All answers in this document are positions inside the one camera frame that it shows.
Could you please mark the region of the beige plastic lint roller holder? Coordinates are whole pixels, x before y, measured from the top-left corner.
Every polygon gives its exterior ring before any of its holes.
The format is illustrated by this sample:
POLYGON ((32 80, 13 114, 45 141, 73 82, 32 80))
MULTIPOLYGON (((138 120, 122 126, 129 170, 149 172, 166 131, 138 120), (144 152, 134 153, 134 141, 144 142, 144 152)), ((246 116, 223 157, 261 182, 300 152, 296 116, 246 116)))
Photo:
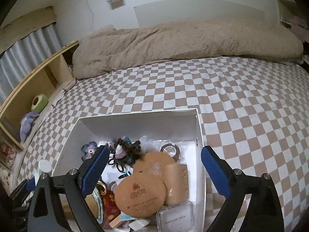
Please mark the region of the beige plastic lint roller holder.
POLYGON ((38 163, 38 168, 34 173, 35 185, 37 185, 39 178, 42 174, 49 174, 52 171, 51 163, 48 160, 40 160, 38 163))

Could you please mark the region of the round cork coaster with logo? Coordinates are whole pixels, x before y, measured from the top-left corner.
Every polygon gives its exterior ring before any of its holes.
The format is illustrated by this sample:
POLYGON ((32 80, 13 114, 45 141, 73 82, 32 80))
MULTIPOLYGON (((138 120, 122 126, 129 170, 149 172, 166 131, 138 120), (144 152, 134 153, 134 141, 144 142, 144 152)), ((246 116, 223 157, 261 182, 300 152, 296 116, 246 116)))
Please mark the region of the round cork coaster with logo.
POLYGON ((134 173, 119 183, 115 202, 120 211, 135 218, 155 214, 166 201, 166 186, 157 176, 134 173))

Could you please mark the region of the red small box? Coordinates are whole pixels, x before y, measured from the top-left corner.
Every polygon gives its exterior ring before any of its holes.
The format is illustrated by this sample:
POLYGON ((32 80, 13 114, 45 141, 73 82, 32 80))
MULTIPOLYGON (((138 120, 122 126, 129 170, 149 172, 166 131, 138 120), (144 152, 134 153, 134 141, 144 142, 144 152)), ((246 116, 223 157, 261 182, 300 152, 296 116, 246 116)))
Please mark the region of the red small box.
POLYGON ((113 191, 107 190, 104 195, 101 196, 103 203, 103 222, 101 227, 104 230, 111 229, 110 222, 112 222, 121 212, 118 209, 113 191))

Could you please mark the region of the wooden block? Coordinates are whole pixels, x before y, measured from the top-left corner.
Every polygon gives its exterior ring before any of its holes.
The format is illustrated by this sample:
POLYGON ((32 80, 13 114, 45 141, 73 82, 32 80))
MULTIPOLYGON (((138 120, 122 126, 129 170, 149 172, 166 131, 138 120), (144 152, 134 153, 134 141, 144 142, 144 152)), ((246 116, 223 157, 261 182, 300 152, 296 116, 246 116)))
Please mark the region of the wooden block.
POLYGON ((115 219, 113 219, 110 223, 109 226, 111 228, 117 228, 119 227, 124 221, 121 220, 121 215, 118 215, 115 219))

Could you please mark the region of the purple crochet flower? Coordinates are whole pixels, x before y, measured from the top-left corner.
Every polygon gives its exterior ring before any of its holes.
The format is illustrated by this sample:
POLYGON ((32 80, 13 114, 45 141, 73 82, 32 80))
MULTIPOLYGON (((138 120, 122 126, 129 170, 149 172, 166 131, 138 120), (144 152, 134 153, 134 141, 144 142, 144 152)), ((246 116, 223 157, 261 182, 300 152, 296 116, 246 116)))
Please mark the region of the purple crochet flower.
POLYGON ((85 144, 81 151, 83 152, 82 161, 92 158, 92 156, 96 153, 97 150, 97 143, 94 141, 85 144))

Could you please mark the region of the clear acrylic box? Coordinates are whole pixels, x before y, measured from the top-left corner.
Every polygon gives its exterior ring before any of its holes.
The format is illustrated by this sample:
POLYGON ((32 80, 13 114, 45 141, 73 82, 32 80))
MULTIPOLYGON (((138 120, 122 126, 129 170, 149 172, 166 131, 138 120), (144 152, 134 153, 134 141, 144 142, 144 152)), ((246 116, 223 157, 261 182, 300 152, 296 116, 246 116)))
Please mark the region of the clear acrylic box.
POLYGON ((194 227, 194 205, 191 201, 167 206, 156 213, 158 231, 190 231, 194 227))

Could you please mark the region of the purple plush toy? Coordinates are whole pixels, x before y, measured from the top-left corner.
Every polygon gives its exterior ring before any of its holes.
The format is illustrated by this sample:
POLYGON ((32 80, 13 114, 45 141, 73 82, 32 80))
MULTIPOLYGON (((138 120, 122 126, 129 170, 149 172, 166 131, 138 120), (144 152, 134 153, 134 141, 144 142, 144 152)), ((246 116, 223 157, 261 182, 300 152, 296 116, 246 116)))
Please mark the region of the purple plush toy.
POLYGON ((20 141, 24 142, 29 133, 31 132, 32 125, 34 121, 38 118, 39 114, 37 112, 28 112, 20 122, 20 141))

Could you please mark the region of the tan leather card holder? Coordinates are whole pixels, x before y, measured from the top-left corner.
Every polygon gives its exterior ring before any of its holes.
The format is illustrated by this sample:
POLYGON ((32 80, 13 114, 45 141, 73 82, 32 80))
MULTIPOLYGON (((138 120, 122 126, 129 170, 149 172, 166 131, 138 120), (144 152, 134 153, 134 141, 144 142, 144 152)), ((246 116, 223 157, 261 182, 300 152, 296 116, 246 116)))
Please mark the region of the tan leather card holder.
POLYGON ((189 197, 188 167, 186 164, 173 163, 165 167, 166 204, 178 205, 189 197))

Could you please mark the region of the brown tape roll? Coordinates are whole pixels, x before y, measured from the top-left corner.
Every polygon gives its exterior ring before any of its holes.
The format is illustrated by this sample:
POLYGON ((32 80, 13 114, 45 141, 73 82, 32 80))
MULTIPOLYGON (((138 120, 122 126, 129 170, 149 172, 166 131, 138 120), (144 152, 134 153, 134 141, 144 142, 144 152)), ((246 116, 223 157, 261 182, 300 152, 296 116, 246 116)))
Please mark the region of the brown tape roll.
POLYGON ((181 151, 179 149, 179 146, 177 146, 175 143, 164 144, 160 148, 160 151, 172 157, 175 162, 178 162, 180 160, 181 151))

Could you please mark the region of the green avocado plush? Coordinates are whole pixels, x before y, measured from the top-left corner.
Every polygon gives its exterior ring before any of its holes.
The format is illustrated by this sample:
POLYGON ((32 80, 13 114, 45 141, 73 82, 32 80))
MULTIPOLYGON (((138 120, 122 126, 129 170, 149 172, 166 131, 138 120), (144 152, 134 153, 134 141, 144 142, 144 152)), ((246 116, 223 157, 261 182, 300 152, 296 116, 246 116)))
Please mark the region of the green avocado plush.
POLYGON ((48 102, 48 98, 45 96, 45 94, 36 95, 32 101, 31 111, 38 114, 41 113, 42 110, 47 106, 48 102))

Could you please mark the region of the white storage box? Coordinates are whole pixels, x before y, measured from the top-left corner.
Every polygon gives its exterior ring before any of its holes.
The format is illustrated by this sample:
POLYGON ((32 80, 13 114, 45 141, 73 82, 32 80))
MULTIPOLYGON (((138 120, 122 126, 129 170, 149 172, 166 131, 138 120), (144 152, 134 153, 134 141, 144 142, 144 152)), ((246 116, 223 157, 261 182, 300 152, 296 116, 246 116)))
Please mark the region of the white storage box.
POLYGON ((206 208, 206 177, 201 162, 202 130, 195 108, 81 117, 73 126, 52 174, 64 175, 82 164, 83 145, 98 145, 127 136, 131 141, 146 136, 175 143, 181 162, 188 167, 189 200, 194 204, 194 227, 203 231, 206 208))

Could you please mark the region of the grey curtain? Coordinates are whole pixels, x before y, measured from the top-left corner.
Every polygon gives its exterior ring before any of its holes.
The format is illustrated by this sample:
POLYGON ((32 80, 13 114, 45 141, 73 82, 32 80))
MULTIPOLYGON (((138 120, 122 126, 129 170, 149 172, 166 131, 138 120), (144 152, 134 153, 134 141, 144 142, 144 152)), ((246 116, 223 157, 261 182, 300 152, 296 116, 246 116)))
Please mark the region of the grey curtain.
POLYGON ((1 103, 34 68, 62 48, 55 23, 40 28, 1 54, 1 103))

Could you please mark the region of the beige quilted blanket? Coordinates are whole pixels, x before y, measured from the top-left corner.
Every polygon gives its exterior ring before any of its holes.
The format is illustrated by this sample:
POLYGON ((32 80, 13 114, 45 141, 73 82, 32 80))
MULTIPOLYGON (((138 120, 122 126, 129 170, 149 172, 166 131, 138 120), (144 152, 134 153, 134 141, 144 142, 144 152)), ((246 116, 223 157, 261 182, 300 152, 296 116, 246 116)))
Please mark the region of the beige quilted blanket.
POLYGON ((178 21, 147 28, 101 30, 79 40, 76 79, 144 64, 219 56, 298 62, 303 45, 282 25, 254 19, 178 21))

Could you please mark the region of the side clothes shelf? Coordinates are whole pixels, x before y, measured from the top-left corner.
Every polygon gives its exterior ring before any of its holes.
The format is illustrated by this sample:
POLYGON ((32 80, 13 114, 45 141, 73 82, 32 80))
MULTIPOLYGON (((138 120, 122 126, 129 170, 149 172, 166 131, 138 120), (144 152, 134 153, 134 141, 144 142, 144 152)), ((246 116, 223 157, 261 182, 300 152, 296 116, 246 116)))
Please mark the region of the side clothes shelf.
POLYGON ((280 24, 295 34, 302 43, 308 43, 308 20, 294 1, 277 0, 280 24))

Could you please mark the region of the floral drawstring pouch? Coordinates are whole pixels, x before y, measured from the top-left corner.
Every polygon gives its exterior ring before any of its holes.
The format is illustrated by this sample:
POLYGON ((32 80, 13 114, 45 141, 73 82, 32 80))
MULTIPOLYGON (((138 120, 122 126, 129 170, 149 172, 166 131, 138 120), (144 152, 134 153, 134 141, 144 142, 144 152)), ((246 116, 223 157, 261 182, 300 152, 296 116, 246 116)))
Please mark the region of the floral drawstring pouch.
POLYGON ((93 216, 99 224, 103 222, 103 202, 97 187, 93 190, 92 194, 85 198, 86 204, 90 208, 93 216))

